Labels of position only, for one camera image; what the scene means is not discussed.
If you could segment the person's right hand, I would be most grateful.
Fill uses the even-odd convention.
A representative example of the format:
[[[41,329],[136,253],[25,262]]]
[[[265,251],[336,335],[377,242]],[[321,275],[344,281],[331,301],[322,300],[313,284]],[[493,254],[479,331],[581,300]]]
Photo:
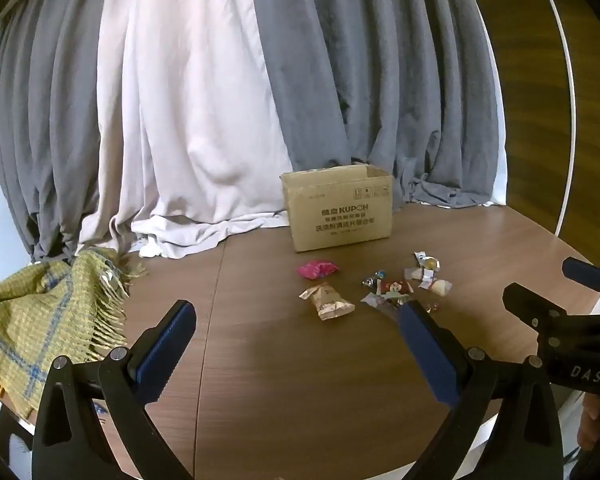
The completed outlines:
[[[600,396],[585,393],[582,408],[577,441],[582,450],[592,451],[600,440]]]

